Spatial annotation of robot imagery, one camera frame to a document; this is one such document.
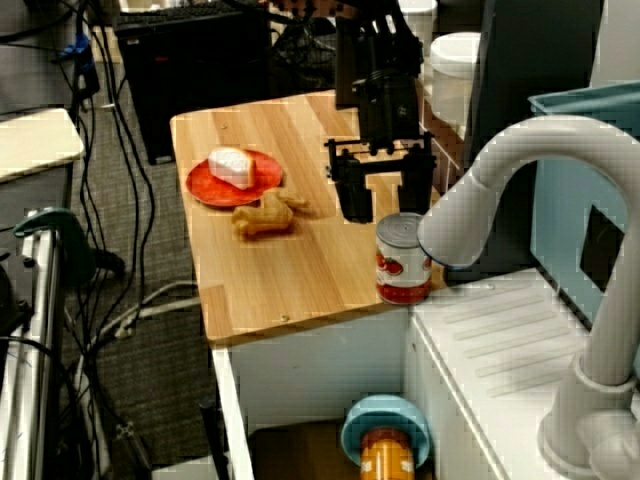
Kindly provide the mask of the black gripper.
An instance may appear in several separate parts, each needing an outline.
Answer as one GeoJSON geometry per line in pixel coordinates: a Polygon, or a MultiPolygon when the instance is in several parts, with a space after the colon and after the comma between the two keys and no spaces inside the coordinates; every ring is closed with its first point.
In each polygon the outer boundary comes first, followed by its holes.
{"type": "Polygon", "coordinates": [[[327,172],[332,174],[344,218],[373,221],[366,175],[401,172],[401,212],[426,213],[431,206],[434,156],[418,125],[415,79],[403,73],[372,73],[352,83],[359,137],[330,139],[327,172]]]}

